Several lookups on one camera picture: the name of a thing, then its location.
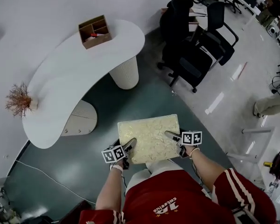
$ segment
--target floor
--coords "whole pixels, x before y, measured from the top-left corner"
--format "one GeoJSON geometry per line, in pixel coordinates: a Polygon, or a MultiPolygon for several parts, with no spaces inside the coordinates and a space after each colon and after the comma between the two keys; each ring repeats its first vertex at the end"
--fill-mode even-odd
{"type": "MultiPolygon", "coordinates": [[[[135,88],[122,90],[107,74],[83,98],[93,104],[98,113],[98,124],[92,133],[61,137],[48,149],[29,145],[20,161],[41,169],[79,195],[95,202],[109,173],[109,165],[105,164],[101,151],[118,139],[117,123],[177,114],[181,128],[203,132],[205,145],[201,150],[208,157],[226,168],[232,167],[199,119],[144,61],[146,50],[137,56],[140,80],[135,88]]],[[[199,181],[190,159],[173,160],[199,181]]],[[[143,168],[144,164],[131,165],[125,171],[126,182],[143,168]]],[[[81,201],[81,198],[43,173],[20,163],[15,165],[4,188],[12,205],[23,218],[48,215],[58,220],[81,201]]]]}
{"type": "MultiPolygon", "coordinates": [[[[239,36],[235,45],[235,53],[224,66],[217,65],[208,72],[204,80],[197,86],[197,93],[185,80],[179,78],[172,87],[195,115],[202,121],[225,152],[246,153],[252,142],[254,146],[264,142],[265,135],[243,135],[244,128],[260,126],[276,126],[280,137],[280,113],[274,116],[256,118],[252,115],[252,107],[256,100],[272,95],[270,84],[279,71],[280,48],[275,39],[254,20],[245,31],[242,26],[251,14],[241,9],[243,14],[234,14],[225,8],[225,22],[239,36]]],[[[230,42],[234,37],[224,28],[220,33],[230,42]]],[[[156,63],[161,61],[164,43],[155,42],[156,48],[147,53],[145,59],[159,76],[168,84],[172,78],[168,76],[168,68],[159,70],[156,63]]],[[[238,169],[241,164],[231,159],[238,169]]]]}

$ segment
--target white cylinder pedestal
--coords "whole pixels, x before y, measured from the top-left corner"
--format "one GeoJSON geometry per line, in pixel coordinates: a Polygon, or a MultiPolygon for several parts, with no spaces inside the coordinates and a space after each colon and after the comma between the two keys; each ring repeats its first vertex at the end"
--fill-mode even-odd
{"type": "Polygon", "coordinates": [[[71,113],[61,136],[83,135],[92,132],[97,125],[98,115],[95,108],[80,100],[71,113]]]}
{"type": "Polygon", "coordinates": [[[111,70],[109,74],[119,88],[129,90],[135,87],[139,81],[136,57],[134,56],[132,59],[123,62],[111,70]]]}

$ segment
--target red shirt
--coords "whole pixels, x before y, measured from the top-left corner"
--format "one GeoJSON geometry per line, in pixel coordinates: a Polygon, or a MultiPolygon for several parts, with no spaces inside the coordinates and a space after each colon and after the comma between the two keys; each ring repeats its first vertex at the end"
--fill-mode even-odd
{"type": "Polygon", "coordinates": [[[244,208],[261,224],[273,224],[270,198],[232,168],[213,186],[212,199],[184,170],[166,171],[132,187],[122,216],[113,210],[85,210],[79,224],[235,223],[232,210],[244,208]]]}

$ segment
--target dark green floor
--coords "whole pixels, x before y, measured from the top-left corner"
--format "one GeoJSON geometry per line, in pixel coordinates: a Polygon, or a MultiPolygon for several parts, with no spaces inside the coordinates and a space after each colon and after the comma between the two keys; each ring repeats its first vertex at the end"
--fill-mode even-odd
{"type": "MultiPolygon", "coordinates": [[[[232,167],[198,118],[145,64],[143,54],[137,60],[140,81],[134,89],[121,90],[108,74],[83,98],[93,104],[98,113],[98,125],[92,133],[61,137],[48,149],[29,145],[20,161],[43,170],[79,195],[95,202],[109,173],[101,151],[118,139],[117,123],[177,114],[181,128],[203,132],[202,152],[224,167],[232,167]]],[[[190,159],[175,158],[174,161],[196,178],[190,159]]],[[[125,172],[126,182],[133,173],[143,168],[144,165],[132,165],[125,172]]],[[[5,189],[20,214],[46,212],[54,220],[62,218],[81,201],[41,172],[19,163],[7,179],[5,189]]]]}

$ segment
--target white desk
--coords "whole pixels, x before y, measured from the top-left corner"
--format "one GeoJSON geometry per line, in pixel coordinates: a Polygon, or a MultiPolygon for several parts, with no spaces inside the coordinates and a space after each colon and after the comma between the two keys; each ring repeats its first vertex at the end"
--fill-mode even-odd
{"type": "Polygon", "coordinates": [[[115,20],[109,29],[111,41],[87,50],[79,33],[74,34],[37,69],[28,91],[38,99],[38,108],[27,112],[23,119],[24,130],[35,146],[49,148],[61,135],[80,135],[93,130],[97,122],[96,111],[92,105],[80,100],[108,72],[122,89],[131,89],[137,84],[139,74],[135,56],[143,48],[143,32],[124,20],[115,20]],[[86,117],[85,123],[81,122],[81,116],[86,117]],[[71,127],[77,126],[79,130],[68,130],[68,121],[71,127]]]}
{"type": "MultiPolygon", "coordinates": [[[[233,153],[227,153],[226,155],[238,160],[242,161],[248,161],[255,163],[261,173],[261,177],[263,180],[263,183],[265,185],[265,188],[267,191],[270,189],[270,183],[275,181],[275,176],[270,174],[270,168],[264,167],[264,162],[272,162],[274,157],[279,153],[280,151],[280,138],[276,135],[275,127],[262,127],[262,128],[256,128],[256,129],[244,129],[242,131],[243,134],[245,133],[267,133],[268,137],[266,139],[266,142],[263,143],[262,147],[258,148],[260,150],[259,154],[252,155],[252,154],[233,154],[233,153]]],[[[253,182],[255,177],[251,177],[250,181],[253,182]]],[[[272,200],[276,200],[277,197],[280,195],[280,185],[277,189],[274,190],[273,196],[271,197],[272,200]]]]}
{"type": "Polygon", "coordinates": [[[252,13],[253,16],[249,19],[249,21],[242,27],[243,30],[247,28],[247,26],[255,19],[257,15],[260,14],[260,10],[256,7],[251,7],[250,4],[246,3],[244,0],[239,0],[246,8],[248,8],[252,13]]]}

